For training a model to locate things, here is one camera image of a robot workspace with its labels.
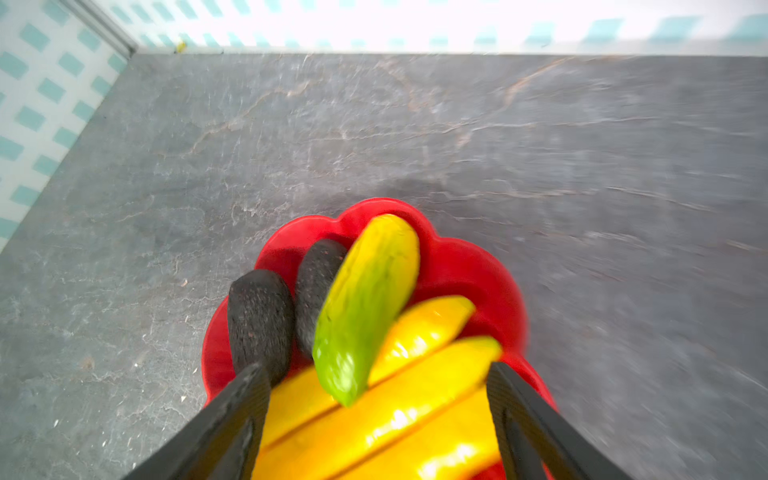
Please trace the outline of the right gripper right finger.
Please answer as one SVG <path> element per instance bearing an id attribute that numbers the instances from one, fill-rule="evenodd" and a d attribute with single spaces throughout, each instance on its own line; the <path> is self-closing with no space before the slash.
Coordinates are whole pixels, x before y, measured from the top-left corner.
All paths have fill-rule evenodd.
<path id="1" fill-rule="evenodd" d="M 508 479 L 630 479 L 510 366 L 491 365 L 486 393 Z"/>

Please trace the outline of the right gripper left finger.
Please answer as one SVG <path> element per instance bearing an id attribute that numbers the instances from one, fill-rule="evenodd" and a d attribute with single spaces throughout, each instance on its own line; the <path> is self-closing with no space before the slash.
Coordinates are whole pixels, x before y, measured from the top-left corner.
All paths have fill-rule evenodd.
<path id="1" fill-rule="evenodd" d="M 249 479 L 260 450 L 271 385 L 259 363 L 242 370 L 208 406 L 128 479 Z"/>

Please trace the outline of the yellow banana bunch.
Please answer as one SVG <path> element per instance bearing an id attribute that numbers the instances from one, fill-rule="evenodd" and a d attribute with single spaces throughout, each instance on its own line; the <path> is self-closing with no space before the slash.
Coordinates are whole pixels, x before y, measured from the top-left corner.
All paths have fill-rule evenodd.
<path id="1" fill-rule="evenodd" d="M 502 348 L 488 336 L 459 338 L 474 312 L 458 295 L 407 310 L 350 406 L 312 367 L 278 385 L 253 478 L 461 478 L 494 463 L 484 384 Z"/>

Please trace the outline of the dark avocado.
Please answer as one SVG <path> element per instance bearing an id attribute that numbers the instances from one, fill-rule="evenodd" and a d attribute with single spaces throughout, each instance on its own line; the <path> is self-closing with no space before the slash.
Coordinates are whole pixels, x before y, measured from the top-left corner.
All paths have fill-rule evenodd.
<path id="1" fill-rule="evenodd" d="M 294 302 L 282 277 L 255 269 L 232 282 L 227 317 L 235 372 L 259 363 L 270 385 L 278 385 L 290 369 L 295 334 Z"/>
<path id="2" fill-rule="evenodd" d="M 323 239 L 304 255 L 295 285 L 296 337 L 299 350 L 312 358 L 319 314 L 333 285 L 347 249 L 340 243 Z"/>

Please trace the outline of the yellow green mango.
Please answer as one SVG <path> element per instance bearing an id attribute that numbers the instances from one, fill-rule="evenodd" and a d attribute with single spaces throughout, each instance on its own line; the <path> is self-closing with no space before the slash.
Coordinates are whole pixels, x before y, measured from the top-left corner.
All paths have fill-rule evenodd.
<path id="1" fill-rule="evenodd" d="M 342 406 L 351 406 L 368 389 L 419 270 L 418 235 L 394 214 L 374 217 L 343 260 L 320 310 L 312 349 L 320 385 Z"/>

